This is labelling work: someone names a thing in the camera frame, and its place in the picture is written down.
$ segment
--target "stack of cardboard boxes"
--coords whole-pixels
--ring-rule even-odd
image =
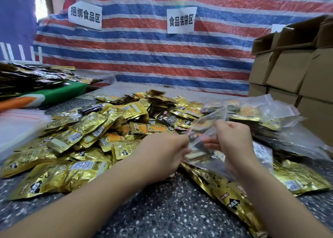
[[[333,18],[290,24],[254,40],[248,96],[270,93],[306,117],[302,124],[333,146]]]

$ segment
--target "person's left hand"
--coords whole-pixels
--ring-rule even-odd
[[[183,157],[190,153],[189,137],[177,133],[146,136],[135,151],[120,163],[131,169],[143,186],[163,181],[174,173]]]

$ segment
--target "paper sign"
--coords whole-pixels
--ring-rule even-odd
[[[198,7],[167,9],[168,34],[193,32],[197,9]]]
[[[271,33],[274,33],[274,32],[281,32],[283,27],[285,27],[286,24],[272,24],[272,31]]]
[[[69,6],[68,20],[71,23],[102,30],[102,7],[78,1]]]

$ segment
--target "pile of snack packets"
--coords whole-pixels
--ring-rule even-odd
[[[227,110],[227,119],[248,124],[253,130],[254,139],[274,135],[275,140],[271,137],[270,141],[254,141],[254,151],[259,159],[263,156],[262,163],[268,163],[267,168],[295,196],[331,188],[331,184],[312,169],[287,159],[304,156],[302,151],[287,151],[293,144],[298,149],[303,147],[302,144],[293,140],[289,145],[285,144],[287,150],[271,148],[275,146],[275,141],[279,141],[276,137],[279,131],[294,127],[301,120],[294,108],[291,114],[277,117],[277,113],[272,112],[277,104],[271,101],[269,104],[273,105],[268,107],[251,98],[202,104],[189,102],[181,96],[165,97],[164,94],[151,89],[149,92],[123,97],[98,95],[95,97],[97,104],[53,114],[53,120],[45,125],[43,133],[16,149],[17,152],[2,166],[3,178],[33,168],[11,193],[9,200],[31,198],[44,193],[72,192],[129,156],[149,134],[177,132],[189,134],[191,142],[198,140],[198,136],[205,134],[203,125],[212,129],[213,121],[205,118],[213,118],[212,115],[222,109]],[[281,106],[290,109],[289,105]],[[194,125],[200,125],[200,130],[194,131],[198,128]],[[203,147],[200,144],[196,146],[199,149]],[[194,150],[186,156],[181,168],[212,199],[220,201],[244,221],[254,237],[266,237],[267,233],[244,189],[232,180],[232,176],[223,173],[223,170],[220,172],[221,165],[216,162],[223,163],[224,159],[222,152]],[[218,169],[210,169],[214,167],[210,166],[213,163],[217,164]]]
[[[75,68],[0,63],[0,100],[40,89],[70,85],[67,81],[84,84],[92,82],[93,78],[76,75],[72,70]]]

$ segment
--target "forearm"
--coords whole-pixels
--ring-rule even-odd
[[[0,237],[92,237],[143,186],[126,162],[121,161],[77,191],[15,224]]]
[[[269,235],[278,237],[333,237],[286,187],[263,166],[252,167],[239,176],[256,213]]]

